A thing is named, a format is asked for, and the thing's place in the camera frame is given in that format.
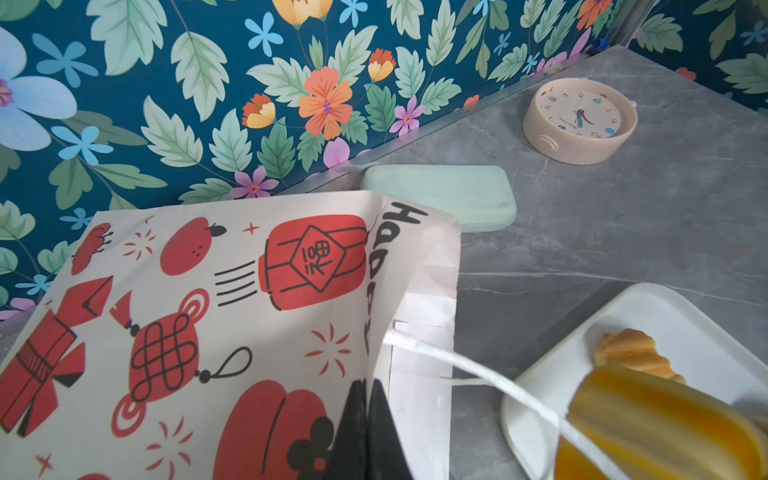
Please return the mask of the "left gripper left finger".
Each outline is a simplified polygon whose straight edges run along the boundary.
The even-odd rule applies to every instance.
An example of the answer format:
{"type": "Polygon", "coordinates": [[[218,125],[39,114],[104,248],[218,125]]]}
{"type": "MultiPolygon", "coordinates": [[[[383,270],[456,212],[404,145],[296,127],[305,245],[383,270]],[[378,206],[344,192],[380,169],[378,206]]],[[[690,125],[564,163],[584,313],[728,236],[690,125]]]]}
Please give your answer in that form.
{"type": "Polygon", "coordinates": [[[359,480],[367,475],[366,387],[350,385],[342,417],[328,458],[324,479],[359,480]]]}

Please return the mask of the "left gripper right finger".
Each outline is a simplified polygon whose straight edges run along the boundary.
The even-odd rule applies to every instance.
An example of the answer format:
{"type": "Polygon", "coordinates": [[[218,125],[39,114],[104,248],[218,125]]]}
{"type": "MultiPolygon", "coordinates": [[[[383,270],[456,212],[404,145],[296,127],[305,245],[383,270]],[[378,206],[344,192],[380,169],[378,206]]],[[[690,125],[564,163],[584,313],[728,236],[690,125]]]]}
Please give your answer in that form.
{"type": "Polygon", "coordinates": [[[367,478],[412,480],[382,383],[373,382],[367,413],[367,478]]]}

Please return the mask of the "white red paper bag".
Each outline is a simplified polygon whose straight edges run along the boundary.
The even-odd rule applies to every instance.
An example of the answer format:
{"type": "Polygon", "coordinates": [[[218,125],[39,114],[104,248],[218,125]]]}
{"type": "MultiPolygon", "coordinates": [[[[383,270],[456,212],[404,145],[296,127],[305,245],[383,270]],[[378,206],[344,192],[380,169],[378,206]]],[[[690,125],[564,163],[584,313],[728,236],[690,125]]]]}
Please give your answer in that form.
{"type": "Polygon", "coordinates": [[[457,218],[369,191],[97,214],[1,367],[5,479],[324,479],[350,385],[384,388],[410,434],[449,435],[420,388],[389,394],[392,348],[552,410],[465,357],[448,333],[457,218]]]}

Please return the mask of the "long twisted fake bread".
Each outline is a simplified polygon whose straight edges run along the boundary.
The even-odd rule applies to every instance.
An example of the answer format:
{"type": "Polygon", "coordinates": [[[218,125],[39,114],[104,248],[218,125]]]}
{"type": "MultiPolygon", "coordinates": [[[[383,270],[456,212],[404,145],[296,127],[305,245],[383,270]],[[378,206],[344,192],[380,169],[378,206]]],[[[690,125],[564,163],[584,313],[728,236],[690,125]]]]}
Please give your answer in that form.
{"type": "Polygon", "coordinates": [[[606,333],[593,353],[596,366],[616,365],[686,385],[670,360],[657,351],[655,340],[640,330],[624,329],[606,333]]]}

